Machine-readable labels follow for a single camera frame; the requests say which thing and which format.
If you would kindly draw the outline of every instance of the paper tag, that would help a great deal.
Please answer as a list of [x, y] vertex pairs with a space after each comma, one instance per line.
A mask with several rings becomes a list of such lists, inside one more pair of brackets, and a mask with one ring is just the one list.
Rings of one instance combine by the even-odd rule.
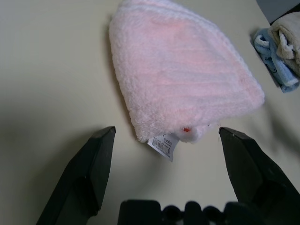
[[148, 140], [148, 145], [172, 162], [173, 152], [178, 141], [179, 138], [175, 135], [161, 135], [150, 138]]

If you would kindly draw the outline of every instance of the blue towel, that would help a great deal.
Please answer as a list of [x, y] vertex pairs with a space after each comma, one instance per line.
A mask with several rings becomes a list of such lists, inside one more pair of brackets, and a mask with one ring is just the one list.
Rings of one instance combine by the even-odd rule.
[[283, 93], [293, 91], [299, 86], [299, 77], [276, 55], [277, 46], [268, 35], [268, 29], [257, 31], [254, 36], [254, 48], [279, 83]]

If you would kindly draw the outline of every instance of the pink towel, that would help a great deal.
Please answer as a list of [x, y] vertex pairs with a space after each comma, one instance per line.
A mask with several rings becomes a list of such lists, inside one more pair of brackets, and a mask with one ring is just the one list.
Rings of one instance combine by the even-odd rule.
[[138, 140], [197, 141], [264, 93], [212, 22], [170, 0], [124, 0], [110, 24], [112, 59]]

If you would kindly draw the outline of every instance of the folded cloth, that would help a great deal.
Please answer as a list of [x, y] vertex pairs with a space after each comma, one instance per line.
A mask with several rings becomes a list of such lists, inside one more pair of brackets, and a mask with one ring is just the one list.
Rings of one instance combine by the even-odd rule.
[[300, 76], [300, 12], [277, 19], [269, 28], [277, 48], [277, 55]]
[[220, 119], [264, 102], [260, 85], [219, 28], [170, 0], [124, 0], [109, 37], [141, 142], [169, 133], [195, 142]]
[[254, 47], [279, 83], [283, 93], [295, 90], [299, 86], [298, 76], [276, 55], [277, 47], [268, 35], [268, 29], [261, 29], [254, 35]]

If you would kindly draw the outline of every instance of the white table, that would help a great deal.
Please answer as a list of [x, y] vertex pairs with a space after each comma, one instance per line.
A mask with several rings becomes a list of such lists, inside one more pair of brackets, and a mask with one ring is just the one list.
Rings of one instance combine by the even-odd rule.
[[[120, 0], [0, 3], [0, 221], [34, 224], [67, 162], [96, 130], [116, 126], [103, 206], [90, 225], [113, 225], [126, 199], [188, 200], [221, 210], [236, 197], [218, 127], [179, 143], [170, 163], [135, 140], [111, 61], [107, 27]], [[231, 39], [266, 94], [249, 116], [221, 121], [245, 132], [300, 190], [300, 90], [283, 94], [250, 43], [269, 24], [255, 0], [179, 0]]]

